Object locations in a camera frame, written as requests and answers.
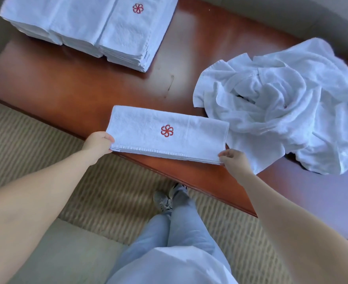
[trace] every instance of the leg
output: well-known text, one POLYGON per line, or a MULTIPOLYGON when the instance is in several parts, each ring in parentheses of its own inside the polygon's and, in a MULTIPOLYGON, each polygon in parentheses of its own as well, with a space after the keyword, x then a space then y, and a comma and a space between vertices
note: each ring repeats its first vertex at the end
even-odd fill
POLYGON ((154 203, 161 214, 154 216, 144 227, 140 236, 118 258, 108 277, 110 279, 117 271, 139 259, 156 247, 167 247, 169 238, 171 202, 162 192, 154 194, 154 203))
POLYGON ((223 252, 197 213, 195 202, 188 196, 186 187, 180 184, 175 186, 170 191, 170 196, 173 211, 167 246, 195 246, 211 254, 231 271, 223 252))

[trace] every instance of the table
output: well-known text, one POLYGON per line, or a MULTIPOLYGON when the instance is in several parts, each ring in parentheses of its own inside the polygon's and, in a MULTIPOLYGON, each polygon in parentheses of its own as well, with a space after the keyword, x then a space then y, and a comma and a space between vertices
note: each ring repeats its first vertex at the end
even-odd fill
MULTIPOLYGON (((0 55, 0 102, 82 139, 106 129, 114 105, 205 116, 192 105, 205 68, 244 52, 252 57, 299 42, 202 1, 179 0, 147 73, 16 34, 0 55)), ((245 191, 224 167, 121 156, 255 215, 245 191)), ((283 157, 259 177, 348 238, 348 172, 322 176, 283 157)))

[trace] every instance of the wall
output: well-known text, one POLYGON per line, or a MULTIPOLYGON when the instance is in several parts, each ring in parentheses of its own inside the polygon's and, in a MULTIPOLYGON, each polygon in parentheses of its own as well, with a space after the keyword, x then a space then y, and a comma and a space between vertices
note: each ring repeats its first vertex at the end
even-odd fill
MULTIPOLYGON (((348 56, 348 0, 204 1, 299 38, 324 38, 335 50, 348 56)), ((11 30, 12 26, 0 18, 0 52, 11 30)))

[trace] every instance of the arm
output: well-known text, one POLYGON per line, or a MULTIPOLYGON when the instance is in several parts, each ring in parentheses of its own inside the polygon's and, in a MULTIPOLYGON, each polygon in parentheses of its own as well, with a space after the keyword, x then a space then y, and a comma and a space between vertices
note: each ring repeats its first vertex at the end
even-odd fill
POLYGON ((295 283, 348 283, 348 240, 255 176, 244 153, 227 149, 219 157, 244 187, 295 283))
POLYGON ((113 141, 105 132, 93 133, 81 151, 0 188, 0 283, 24 264, 87 168, 111 152, 113 141))

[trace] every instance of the white shirt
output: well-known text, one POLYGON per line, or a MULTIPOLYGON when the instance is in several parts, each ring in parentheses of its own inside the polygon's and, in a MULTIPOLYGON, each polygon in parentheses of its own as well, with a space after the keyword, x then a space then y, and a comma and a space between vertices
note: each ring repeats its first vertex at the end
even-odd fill
POLYGON ((221 262, 193 246, 152 249, 117 271, 108 283, 238 284, 221 262))

